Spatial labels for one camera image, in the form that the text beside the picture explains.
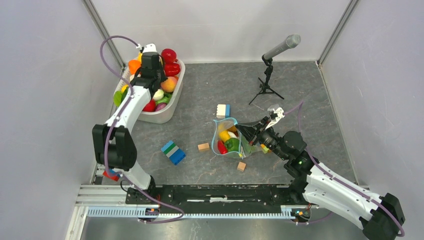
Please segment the white toy radish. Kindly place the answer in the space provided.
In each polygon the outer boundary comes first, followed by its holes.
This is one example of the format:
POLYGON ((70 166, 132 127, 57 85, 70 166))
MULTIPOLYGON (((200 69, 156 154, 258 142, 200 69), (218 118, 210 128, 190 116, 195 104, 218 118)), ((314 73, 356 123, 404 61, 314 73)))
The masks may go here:
POLYGON ((231 131, 227 131, 228 135, 230 136, 230 138, 238 138, 237 135, 234 132, 231 131))

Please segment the green toy bell pepper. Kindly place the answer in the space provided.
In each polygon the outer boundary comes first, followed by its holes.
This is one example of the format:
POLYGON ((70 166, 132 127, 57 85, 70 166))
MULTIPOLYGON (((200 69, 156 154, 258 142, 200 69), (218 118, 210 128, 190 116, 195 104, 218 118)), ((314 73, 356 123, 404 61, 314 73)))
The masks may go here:
POLYGON ((227 147, 229 153, 238 152, 240 149, 240 140, 238 138, 230 138, 225 142, 225 146, 227 147))

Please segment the clear zip top bag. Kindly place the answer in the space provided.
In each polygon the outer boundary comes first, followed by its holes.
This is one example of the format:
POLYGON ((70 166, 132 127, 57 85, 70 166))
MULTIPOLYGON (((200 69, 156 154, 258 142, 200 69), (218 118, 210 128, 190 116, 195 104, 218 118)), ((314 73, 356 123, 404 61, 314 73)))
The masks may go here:
POLYGON ((243 159, 253 153, 261 152, 260 145, 250 145, 246 138, 236 129, 237 120, 233 117, 214 120, 215 131, 211 149, 218 156, 243 159))

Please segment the small red toy chili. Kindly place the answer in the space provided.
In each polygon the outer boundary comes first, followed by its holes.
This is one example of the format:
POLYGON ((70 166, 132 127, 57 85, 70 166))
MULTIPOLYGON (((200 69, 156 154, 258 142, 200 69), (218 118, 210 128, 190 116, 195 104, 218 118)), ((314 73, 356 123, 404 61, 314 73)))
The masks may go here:
POLYGON ((219 140, 217 142, 217 149, 218 149, 218 151, 221 155, 225 155, 225 154, 229 153, 229 150, 227 149, 224 141, 222 141, 222 140, 219 140))

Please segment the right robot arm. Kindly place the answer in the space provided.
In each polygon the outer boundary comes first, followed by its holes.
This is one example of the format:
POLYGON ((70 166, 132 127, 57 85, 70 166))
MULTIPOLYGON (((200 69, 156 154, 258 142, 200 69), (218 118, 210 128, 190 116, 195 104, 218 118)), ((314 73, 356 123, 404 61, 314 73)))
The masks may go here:
POLYGON ((236 129, 250 145, 265 145, 286 163, 293 177, 288 187, 289 199, 324 207, 362 230, 369 240, 394 240, 404 237, 405 215, 399 199, 386 193, 381 196, 356 185, 312 156, 298 131, 283 136, 270 126, 269 117, 256 122, 238 123, 236 129))

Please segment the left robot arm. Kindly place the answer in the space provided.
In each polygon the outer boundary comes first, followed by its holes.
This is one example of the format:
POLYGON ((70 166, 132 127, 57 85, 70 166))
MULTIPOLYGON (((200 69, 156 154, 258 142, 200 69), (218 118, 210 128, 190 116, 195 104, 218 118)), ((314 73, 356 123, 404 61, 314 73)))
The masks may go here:
POLYGON ((116 112, 104 123, 92 129, 94 156, 109 176, 118 175, 138 189, 138 197, 145 204, 153 203, 157 190, 151 185, 154 179, 137 163, 137 148, 131 136, 134 125, 144 109, 166 80, 160 55, 143 53, 141 68, 128 84, 128 92, 116 112))

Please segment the red toy bell pepper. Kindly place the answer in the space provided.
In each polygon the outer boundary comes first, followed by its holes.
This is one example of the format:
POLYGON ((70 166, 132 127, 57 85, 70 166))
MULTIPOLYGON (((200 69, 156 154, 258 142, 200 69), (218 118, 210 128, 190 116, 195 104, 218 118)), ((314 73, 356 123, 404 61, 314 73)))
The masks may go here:
POLYGON ((174 77, 181 72, 181 66, 176 62, 166 63, 163 70, 167 77, 174 77))

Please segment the orange toy pepper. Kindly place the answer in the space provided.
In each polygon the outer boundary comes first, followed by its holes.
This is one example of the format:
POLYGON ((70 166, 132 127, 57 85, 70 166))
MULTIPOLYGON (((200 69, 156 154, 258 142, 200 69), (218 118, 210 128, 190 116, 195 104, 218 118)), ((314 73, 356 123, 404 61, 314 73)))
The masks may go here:
POLYGON ((128 69, 131 75, 134 75, 136 71, 141 67, 141 61, 132 59, 128 62, 128 69))

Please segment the orange toy peach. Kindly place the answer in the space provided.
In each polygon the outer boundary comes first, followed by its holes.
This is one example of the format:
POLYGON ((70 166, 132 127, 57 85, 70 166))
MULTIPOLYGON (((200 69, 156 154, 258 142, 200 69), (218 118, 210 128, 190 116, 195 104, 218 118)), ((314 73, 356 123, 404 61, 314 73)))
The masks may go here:
POLYGON ((161 89, 166 93, 173 93, 178 83, 177 76, 169 76, 165 81, 160 84, 161 89))

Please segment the white green toy leek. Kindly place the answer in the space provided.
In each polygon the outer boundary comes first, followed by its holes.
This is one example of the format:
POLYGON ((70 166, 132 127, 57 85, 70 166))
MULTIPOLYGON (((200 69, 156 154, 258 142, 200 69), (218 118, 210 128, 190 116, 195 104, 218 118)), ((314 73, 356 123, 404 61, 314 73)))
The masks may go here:
POLYGON ((154 93, 154 95, 153 95, 152 99, 153 99, 155 102, 157 102, 157 101, 159 101, 159 100, 163 99, 163 98, 164 98, 164 95, 165 95, 165 92, 164 92, 162 89, 158 89, 158 90, 154 93))

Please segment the blue orange green brick stack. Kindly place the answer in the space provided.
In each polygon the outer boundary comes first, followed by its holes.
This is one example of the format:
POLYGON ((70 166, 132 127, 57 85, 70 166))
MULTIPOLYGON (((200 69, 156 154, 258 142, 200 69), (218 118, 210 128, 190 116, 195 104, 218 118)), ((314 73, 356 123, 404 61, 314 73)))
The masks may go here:
POLYGON ((272 151, 271 151, 268 147, 266 147, 264 144, 261 144, 260 146, 261 146, 262 152, 263 152, 264 154, 267 154, 267 153, 271 153, 271 152, 272 152, 272 151))

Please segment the red toy apple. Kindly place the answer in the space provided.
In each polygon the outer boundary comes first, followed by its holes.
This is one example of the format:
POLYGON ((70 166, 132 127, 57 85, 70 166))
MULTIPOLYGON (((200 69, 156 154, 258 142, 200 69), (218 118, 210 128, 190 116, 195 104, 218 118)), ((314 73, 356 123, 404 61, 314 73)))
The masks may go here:
POLYGON ((166 64, 172 64, 177 61, 177 53, 171 48, 163 49, 161 56, 166 64))

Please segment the red toy tomato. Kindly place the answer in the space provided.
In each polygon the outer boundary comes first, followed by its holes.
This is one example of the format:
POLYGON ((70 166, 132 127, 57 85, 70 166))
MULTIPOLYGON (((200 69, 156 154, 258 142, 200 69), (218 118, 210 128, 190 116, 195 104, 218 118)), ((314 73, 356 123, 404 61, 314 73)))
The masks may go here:
POLYGON ((152 99, 149 101, 148 104, 145 105, 145 107, 143 108, 143 112, 154 112, 156 110, 156 102, 152 99))

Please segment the purple toy onion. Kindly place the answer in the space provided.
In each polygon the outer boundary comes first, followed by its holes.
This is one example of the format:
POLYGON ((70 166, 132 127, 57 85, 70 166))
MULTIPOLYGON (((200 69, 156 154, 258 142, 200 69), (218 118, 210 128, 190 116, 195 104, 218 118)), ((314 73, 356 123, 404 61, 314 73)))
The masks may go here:
POLYGON ((156 105, 156 107, 155 107, 155 112, 158 112, 158 111, 160 111, 160 110, 162 110, 162 109, 164 109, 165 107, 167 106, 167 103, 165 103, 165 102, 161 102, 161 103, 158 103, 157 105, 156 105))

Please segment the small wooden cube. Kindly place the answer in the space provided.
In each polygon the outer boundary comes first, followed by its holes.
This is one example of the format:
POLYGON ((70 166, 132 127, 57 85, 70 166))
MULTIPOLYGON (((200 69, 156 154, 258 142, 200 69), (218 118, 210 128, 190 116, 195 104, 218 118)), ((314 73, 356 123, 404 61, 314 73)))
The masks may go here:
POLYGON ((238 170, 238 171, 241 171, 241 172, 244 172, 244 171, 245 171, 245 169, 246 169, 246 166, 247 166, 247 164, 246 164, 246 163, 244 163, 244 162, 240 161, 240 162, 238 163, 238 165, 237 165, 237 170, 238 170))

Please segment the white plastic basket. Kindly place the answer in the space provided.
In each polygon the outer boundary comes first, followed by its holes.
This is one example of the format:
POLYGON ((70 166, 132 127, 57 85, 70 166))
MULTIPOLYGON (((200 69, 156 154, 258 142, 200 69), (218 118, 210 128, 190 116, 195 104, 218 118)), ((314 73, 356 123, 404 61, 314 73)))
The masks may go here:
POLYGON ((178 59, 176 63, 179 64, 180 66, 180 72, 176 75, 176 78, 177 78, 176 87, 174 89, 174 92, 171 94, 172 96, 170 97, 169 102, 163 109, 159 111, 155 111, 155 112, 142 111, 138 117, 138 120, 149 122, 149 123, 155 123, 155 124, 164 124, 172 118, 175 112, 175 109, 178 105, 178 101, 180 100, 180 96, 182 95, 182 92, 183 92, 183 85, 184 85, 183 78, 184 78, 184 74, 186 70, 186 66, 182 60, 178 59))

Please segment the black tripod mic stand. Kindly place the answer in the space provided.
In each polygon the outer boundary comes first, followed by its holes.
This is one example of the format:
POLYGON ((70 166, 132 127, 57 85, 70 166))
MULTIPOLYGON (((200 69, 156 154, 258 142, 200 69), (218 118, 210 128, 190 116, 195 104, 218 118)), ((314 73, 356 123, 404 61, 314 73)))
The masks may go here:
POLYGON ((262 61, 264 62, 264 64, 266 65, 266 69, 264 71, 265 74, 265 81, 263 81, 260 77, 258 78, 260 85, 260 91, 255 95, 255 97, 248 103, 249 105, 253 103, 253 101, 259 96, 259 95, 267 95, 267 94, 275 94, 276 96, 278 96, 279 98, 281 98, 282 100, 284 100, 285 98, 283 96, 281 96, 279 93, 277 93, 275 90, 273 90, 270 85, 269 85, 269 81, 271 79, 271 75, 273 73, 274 70, 274 66, 272 65, 273 59, 265 59, 264 56, 261 57, 262 61))

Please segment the long wooden block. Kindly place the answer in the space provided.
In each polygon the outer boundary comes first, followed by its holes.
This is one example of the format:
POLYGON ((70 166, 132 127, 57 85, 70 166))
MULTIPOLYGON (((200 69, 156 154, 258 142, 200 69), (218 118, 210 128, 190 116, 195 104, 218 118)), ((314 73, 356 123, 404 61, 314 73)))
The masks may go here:
POLYGON ((197 145, 198 151, 199 152, 204 152, 204 151, 208 151, 210 150, 210 144, 208 142, 206 143, 201 143, 197 145))

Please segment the blue green white brick stack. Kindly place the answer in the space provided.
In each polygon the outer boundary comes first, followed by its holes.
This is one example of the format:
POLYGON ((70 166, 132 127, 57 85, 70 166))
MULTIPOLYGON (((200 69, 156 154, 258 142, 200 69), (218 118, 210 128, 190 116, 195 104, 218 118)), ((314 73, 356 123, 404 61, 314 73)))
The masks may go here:
POLYGON ((176 166, 178 165, 185 157, 185 152, 179 148, 172 140, 167 142, 160 149, 167 158, 176 166))

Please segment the grey microphone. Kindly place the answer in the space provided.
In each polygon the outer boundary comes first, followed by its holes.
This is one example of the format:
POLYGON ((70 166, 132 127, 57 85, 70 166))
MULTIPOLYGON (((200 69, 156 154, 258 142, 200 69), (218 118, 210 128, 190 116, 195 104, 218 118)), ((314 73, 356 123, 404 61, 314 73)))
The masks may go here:
POLYGON ((268 61, 286 50, 297 47, 301 43, 301 40, 302 39, 299 34, 291 34, 283 42, 266 52, 262 58, 268 61))

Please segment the red blue brick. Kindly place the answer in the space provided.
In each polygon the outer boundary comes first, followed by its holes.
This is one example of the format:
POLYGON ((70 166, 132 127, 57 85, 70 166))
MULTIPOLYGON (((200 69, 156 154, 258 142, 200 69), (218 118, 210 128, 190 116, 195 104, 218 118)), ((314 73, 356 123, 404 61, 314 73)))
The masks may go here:
POLYGON ((110 170, 104 170, 102 175, 108 179, 111 179, 115 182, 117 182, 120 179, 120 174, 116 173, 115 171, 113 171, 112 169, 110 170))

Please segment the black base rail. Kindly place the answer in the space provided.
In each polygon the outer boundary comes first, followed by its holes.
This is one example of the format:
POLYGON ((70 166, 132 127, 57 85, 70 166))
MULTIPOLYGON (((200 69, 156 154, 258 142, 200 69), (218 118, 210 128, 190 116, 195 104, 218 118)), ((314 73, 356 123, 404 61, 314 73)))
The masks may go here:
POLYGON ((157 185, 149 199, 134 188, 126 189, 127 205, 158 205, 160 214, 276 214, 282 206, 308 206, 288 185, 217 184, 157 185))

